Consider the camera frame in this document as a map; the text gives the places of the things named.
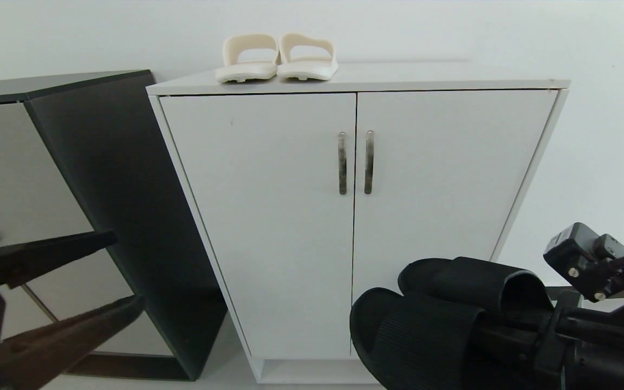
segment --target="black slide sandal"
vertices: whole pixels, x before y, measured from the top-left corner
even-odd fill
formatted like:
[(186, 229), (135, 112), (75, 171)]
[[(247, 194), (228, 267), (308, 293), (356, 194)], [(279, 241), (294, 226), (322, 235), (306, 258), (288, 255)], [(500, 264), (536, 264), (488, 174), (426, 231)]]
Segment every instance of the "black slide sandal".
[(461, 390), (466, 346), (481, 311), (423, 294), (371, 289), (353, 305), (351, 338), (362, 363), (389, 390)]
[(471, 257), (418, 260), (403, 269), (398, 282), (403, 294), (419, 291), (492, 314), (553, 310), (543, 282), (533, 272)]

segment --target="cabinet base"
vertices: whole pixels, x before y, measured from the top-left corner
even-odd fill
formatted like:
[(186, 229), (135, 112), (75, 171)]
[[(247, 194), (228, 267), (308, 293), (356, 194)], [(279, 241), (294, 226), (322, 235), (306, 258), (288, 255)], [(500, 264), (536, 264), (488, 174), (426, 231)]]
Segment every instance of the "cabinet base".
[(360, 360), (265, 360), (259, 383), (377, 385)]

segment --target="black slipper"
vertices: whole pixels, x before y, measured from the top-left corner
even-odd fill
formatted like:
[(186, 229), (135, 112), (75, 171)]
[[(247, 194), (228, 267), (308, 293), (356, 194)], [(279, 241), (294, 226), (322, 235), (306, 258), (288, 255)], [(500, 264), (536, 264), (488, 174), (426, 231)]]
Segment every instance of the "black slipper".
[(403, 269), (398, 282), (404, 294), (418, 291), (492, 314), (553, 310), (544, 284), (533, 272), (470, 257), (418, 260)]
[(532, 382), (467, 344), (480, 308), (371, 289), (353, 305), (357, 355), (387, 390), (530, 390)]

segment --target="cabinet door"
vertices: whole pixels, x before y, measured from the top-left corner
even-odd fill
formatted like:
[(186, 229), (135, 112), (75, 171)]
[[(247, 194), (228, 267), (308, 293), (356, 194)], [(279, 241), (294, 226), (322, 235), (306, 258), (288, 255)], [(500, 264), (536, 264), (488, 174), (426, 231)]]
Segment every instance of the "cabinet door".
[[(490, 259), (557, 91), (361, 93), (353, 296), (426, 257)], [(366, 194), (367, 132), (374, 137)]]
[(348, 358), (356, 95), (161, 104), (252, 355)]

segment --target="white wall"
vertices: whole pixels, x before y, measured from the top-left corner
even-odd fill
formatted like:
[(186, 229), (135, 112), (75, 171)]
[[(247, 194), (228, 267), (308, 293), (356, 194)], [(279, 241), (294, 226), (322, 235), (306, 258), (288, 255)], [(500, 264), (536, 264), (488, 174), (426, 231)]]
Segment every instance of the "white wall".
[(572, 222), (624, 242), (624, 2), (0, 1), (0, 79), (149, 68), (164, 81), (218, 67), (224, 38), (258, 31), (330, 38), (340, 62), (471, 59), (569, 77), (500, 261), (552, 284), (542, 250)]

